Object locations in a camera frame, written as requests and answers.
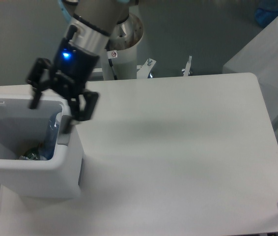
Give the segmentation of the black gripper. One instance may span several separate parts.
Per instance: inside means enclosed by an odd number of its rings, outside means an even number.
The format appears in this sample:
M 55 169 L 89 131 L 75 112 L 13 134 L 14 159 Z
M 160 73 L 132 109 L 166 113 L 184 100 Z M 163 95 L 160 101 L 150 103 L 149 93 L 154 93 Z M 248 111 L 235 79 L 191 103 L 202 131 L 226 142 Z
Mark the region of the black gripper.
M 99 93 L 85 89 L 85 84 L 99 60 L 93 55 L 73 46 L 63 38 L 53 63 L 49 59 L 37 58 L 29 71 L 26 82 L 32 87 L 29 109 L 37 109 L 42 92 L 48 88 L 67 100 L 70 115 L 61 121 L 60 134 L 69 134 L 73 126 L 90 120 L 96 107 Z

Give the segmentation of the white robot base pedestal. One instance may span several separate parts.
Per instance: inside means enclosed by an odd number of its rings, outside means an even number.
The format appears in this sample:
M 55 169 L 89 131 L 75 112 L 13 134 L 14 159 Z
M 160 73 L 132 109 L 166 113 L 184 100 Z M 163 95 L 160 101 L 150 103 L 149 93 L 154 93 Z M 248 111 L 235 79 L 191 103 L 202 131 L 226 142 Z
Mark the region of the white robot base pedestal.
M 100 57 L 105 81 L 137 77 L 137 48 L 143 38 L 143 32 L 142 21 L 127 8 Z

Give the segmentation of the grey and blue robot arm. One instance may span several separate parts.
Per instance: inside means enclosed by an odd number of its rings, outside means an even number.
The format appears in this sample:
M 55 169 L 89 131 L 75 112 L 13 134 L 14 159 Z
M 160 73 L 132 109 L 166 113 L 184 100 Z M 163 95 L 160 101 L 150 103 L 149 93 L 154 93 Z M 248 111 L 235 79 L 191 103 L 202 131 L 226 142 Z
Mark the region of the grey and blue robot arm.
M 37 109 L 42 93 L 47 89 L 67 100 L 70 117 L 61 128 L 61 132 L 67 134 L 75 124 L 91 119 L 99 94 L 88 90 L 86 83 L 114 28 L 127 20 L 126 11 L 135 2 L 80 0 L 64 4 L 75 9 L 55 57 L 53 61 L 37 58 L 26 82 L 33 93 L 30 109 Z

